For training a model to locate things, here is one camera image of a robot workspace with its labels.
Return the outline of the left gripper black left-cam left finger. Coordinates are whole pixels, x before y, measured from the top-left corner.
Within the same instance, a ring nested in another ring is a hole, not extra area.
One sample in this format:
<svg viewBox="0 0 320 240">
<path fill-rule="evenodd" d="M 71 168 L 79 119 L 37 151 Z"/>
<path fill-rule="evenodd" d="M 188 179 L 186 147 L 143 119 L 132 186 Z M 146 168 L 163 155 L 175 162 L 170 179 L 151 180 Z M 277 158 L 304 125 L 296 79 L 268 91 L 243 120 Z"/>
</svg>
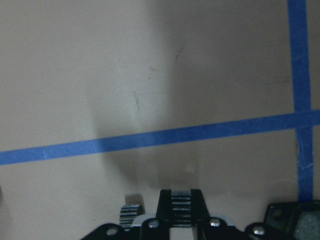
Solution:
<svg viewBox="0 0 320 240">
<path fill-rule="evenodd" d="M 172 191 L 162 189 L 159 194 L 155 217 L 142 223 L 143 240 L 169 240 L 172 223 Z"/>
</svg>

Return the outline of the left gripper black left-cam right finger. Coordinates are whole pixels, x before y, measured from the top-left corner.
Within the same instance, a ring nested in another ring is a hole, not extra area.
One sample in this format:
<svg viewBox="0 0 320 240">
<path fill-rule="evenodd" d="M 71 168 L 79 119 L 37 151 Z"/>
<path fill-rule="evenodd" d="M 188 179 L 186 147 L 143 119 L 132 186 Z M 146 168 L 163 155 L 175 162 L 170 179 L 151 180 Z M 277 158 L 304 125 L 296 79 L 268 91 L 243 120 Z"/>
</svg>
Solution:
<svg viewBox="0 0 320 240">
<path fill-rule="evenodd" d="M 218 217 L 211 216 L 203 193 L 191 189 L 191 225 L 196 240 L 222 240 L 226 236 L 227 224 Z"/>
</svg>

